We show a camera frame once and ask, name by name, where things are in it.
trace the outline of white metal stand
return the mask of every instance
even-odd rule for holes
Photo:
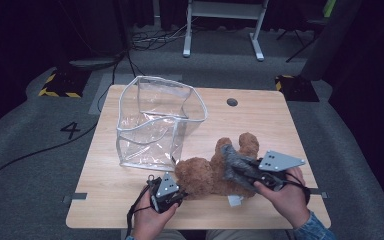
[[[250,33],[249,37],[251,39],[252,46],[254,47],[257,60],[263,61],[264,55],[261,51],[260,44],[258,43],[258,34],[260,33],[261,24],[263,23],[264,15],[266,13],[267,3],[268,0],[265,0],[263,4],[200,2],[189,0],[183,56],[190,57],[191,55],[192,16],[237,18],[257,20],[257,25],[255,26],[255,33]]]

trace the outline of plush toy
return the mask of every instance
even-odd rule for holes
[[[251,133],[239,136],[240,149],[236,152],[232,141],[223,137],[217,141],[211,161],[204,158],[191,158],[180,161],[175,168],[177,184],[189,195],[185,199],[200,199],[209,194],[222,196],[240,195],[246,198],[255,195],[252,188],[245,188],[232,180],[226,179],[227,150],[252,159],[257,159],[260,145],[257,137]]]

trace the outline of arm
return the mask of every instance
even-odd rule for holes
[[[305,185],[300,168],[288,169],[287,173],[292,174]],[[287,178],[290,181],[296,181],[289,175]],[[333,233],[326,229],[314,213],[307,208],[301,188],[287,184],[279,192],[274,192],[258,181],[254,182],[254,186],[291,223],[297,239],[335,239]]]
[[[151,194],[143,195],[136,206],[134,215],[134,230],[132,237],[136,240],[152,240],[164,229],[166,223],[173,217],[178,204],[174,204],[164,213],[157,213],[151,208]]]

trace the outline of person's left hand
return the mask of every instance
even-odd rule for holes
[[[164,229],[166,223],[173,217],[177,203],[167,211],[157,213],[151,206],[151,193],[146,191],[136,206],[134,217],[134,230],[132,236],[138,240],[152,240]]]

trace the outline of white tag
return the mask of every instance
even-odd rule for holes
[[[240,206],[242,204],[242,199],[244,199],[243,196],[239,195],[229,195],[227,198],[229,199],[229,204],[231,207]]]

